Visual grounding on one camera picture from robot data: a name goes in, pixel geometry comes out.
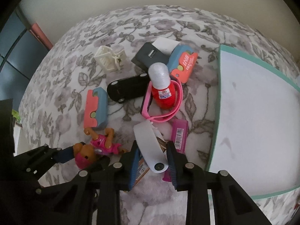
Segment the pink doll figure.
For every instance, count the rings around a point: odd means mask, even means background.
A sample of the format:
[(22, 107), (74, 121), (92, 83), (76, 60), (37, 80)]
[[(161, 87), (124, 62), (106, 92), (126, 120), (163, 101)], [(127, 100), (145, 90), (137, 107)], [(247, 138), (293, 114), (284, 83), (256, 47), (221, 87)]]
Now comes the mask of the pink doll figure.
[(87, 127), (84, 129), (87, 136), (91, 136), (89, 144), (84, 142), (76, 143), (73, 145), (73, 154), (75, 164), (83, 170), (94, 164), (100, 156), (104, 155), (122, 155), (127, 153), (122, 144), (113, 143), (114, 129), (105, 128), (104, 134), (96, 133), (92, 128)]

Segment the pink blue foam block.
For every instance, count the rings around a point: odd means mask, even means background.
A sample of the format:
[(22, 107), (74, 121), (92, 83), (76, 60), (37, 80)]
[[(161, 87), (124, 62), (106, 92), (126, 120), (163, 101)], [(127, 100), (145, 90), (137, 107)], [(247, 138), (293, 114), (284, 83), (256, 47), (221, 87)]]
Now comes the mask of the pink blue foam block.
[(108, 94), (101, 88), (90, 89), (86, 95), (84, 128), (103, 130), (108, 123)]

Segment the red bottle silver cap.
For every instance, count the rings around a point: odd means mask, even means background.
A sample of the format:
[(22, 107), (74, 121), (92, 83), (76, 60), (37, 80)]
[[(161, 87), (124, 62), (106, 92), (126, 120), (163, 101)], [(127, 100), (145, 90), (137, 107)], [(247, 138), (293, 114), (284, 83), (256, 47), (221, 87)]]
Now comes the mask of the red bottle silver cap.
[(163, 110), (173, 108), (176, 102), (176, 90), (168, 67), (161, 62), (156, 62), (149, 67), (148, 75), (152, 84), (151, 93), (157, 105)]

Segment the orange label card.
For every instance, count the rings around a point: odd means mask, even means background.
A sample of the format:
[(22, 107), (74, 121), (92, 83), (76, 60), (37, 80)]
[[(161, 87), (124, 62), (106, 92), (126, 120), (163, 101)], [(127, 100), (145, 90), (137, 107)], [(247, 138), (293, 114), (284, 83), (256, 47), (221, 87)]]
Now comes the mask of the orange label card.
[(149, 166), (147, 165), (144, 158), (141, 157), (138, 163), (137, 175), (136, 175), (136, 180), (134, 185), (136, 185), (145, 176), (145, 174), (148, 171), (149, 171)]

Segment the black toy car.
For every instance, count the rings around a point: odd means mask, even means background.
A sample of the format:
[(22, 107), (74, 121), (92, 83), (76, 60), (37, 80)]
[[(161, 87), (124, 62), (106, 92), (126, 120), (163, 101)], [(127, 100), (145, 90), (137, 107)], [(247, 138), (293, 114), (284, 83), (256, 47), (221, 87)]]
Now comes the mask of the black toy car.
[(134, 77), (115, 80), (107, 86), (107, 94), (111, 100), (122, 104), (128, 100), (143, 97), (150, 78), (147, 73)]

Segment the white teal-edged tray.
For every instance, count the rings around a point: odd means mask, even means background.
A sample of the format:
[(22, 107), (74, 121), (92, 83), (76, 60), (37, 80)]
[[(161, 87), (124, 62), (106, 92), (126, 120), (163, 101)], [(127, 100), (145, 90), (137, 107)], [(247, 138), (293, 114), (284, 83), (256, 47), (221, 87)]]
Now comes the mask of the white teal-edged tray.
[(263, 60), (219, 48), (214, 136), (206, 169), (226, 170), (254, 199), (299, 188), (299, 87)]

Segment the floral grey blanket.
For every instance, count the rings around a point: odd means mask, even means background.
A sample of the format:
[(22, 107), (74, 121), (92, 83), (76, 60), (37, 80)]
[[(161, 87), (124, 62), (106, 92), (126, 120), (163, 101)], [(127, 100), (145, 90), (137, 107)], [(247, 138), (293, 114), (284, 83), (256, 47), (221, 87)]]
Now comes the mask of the floral grey blanket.
[[(264, 60), (296, 82), (299, 69), (291, 53), (236, 19), (199, 9), (151, 5), (131, 7), (89, 18), (72, 27), (48, 52), (34, 73), (19, 106), (31, 149), (47, 144), (66, 148), (89, 137), (83, 133), (86, 94), (142, 70), (131, 62), (146, 42), (158, 37), (179, 41), (198, 53), (176, 118), (188, 121), (186, 155), (204, 168), (215, 123), (217, 59), (221, 44)], [(123, 49), (123, 68), (107, 74), (95, 61), (100, 46)], [(143, 121), (142, 97), (123, 104), (109, 100), (108, 127), (130, 149), (133, 127)], [(132, 191), (121, 192), (121, 224), (185, 224), (187, 192), (177, 192), (162, 175), (148, 171)], [(272, 224), (287, 224), (297, 211), (299, 188), (255, 201)]]

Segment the blue cabinet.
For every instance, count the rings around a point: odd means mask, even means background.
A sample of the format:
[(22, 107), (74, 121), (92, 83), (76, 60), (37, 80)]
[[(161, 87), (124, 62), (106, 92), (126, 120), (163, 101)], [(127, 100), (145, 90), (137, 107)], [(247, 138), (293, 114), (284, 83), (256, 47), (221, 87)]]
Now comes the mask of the blue cabinet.
[(24, 92), (48, 49), (13, 12), (1, 31), (1, 100), (12, 99), (18, 111)]

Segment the white plastic clip holder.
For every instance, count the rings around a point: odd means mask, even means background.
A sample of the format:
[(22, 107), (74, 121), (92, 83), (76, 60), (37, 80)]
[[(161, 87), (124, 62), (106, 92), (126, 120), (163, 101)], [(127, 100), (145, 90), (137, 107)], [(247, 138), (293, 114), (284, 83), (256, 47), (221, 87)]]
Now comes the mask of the white plastic clip holder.
[(119, 71), (124, 66), (127, 55), (122, 45), (100, 46), (94, 55), (95, 61), (105, 73)]

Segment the black power adapter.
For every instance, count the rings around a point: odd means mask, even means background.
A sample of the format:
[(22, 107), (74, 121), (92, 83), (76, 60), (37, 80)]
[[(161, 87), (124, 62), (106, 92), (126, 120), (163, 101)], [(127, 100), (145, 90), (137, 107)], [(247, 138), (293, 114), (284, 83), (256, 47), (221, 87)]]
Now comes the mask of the black power adapter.
[(147, 73), (149, 67), (157, 62), (168, 64), (169, 57), (150, 42), (146, 42), (131, 59), (131, 62)]

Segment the white charger block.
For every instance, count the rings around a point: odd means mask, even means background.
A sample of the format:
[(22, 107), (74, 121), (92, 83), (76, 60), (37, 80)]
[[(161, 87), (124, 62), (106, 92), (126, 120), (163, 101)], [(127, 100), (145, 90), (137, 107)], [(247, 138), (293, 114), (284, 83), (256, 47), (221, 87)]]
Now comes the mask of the white charger block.
[(180, 42), (169, 38), (158, 37), (152, 45), (156, 47), (163, 54), (170, 56), (173, 50), (179, 45)]

